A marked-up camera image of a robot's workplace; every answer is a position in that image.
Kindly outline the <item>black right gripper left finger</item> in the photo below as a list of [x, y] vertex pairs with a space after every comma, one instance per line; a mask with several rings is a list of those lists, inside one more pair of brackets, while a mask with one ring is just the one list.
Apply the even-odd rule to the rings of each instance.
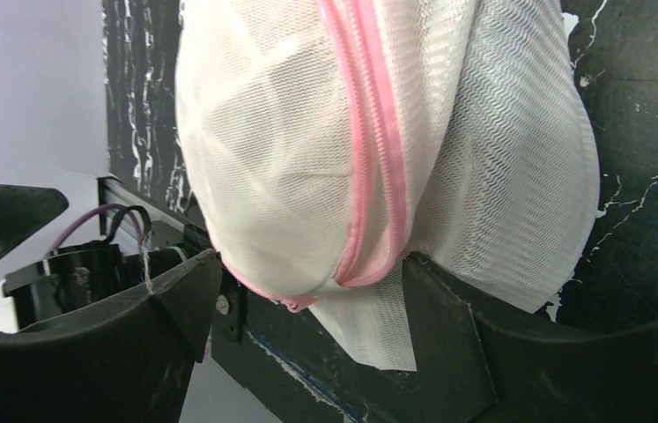
[[175, 422], [223, 278], [206, 250], [103, 301], [0, 332], [0, 422]]

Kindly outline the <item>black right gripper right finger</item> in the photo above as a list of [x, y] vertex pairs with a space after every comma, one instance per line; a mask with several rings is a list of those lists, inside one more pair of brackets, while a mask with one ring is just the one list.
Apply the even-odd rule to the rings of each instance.
[[658, 320], [576, 330], [415, 254], [403, 297], [427, 422], [658, 422]]

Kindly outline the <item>white round mesh laundry bag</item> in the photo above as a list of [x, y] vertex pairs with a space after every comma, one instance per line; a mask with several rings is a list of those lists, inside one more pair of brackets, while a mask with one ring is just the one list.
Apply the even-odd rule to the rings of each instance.
[[527, 312], [595, 222], [557, 1], [187, 1], [176, 120], [225, 267], [356, 362], [417, 364], [401, 266]]

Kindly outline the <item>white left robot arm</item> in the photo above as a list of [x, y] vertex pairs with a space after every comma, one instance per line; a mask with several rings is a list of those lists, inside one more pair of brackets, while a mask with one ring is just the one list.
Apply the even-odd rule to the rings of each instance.
[[71, 223], [40, 260], [0, 281], [0, 333], [14, 334], [87, 308], [153, 278], [193, 255], [191, 225], [111, 178], [100, 203]]

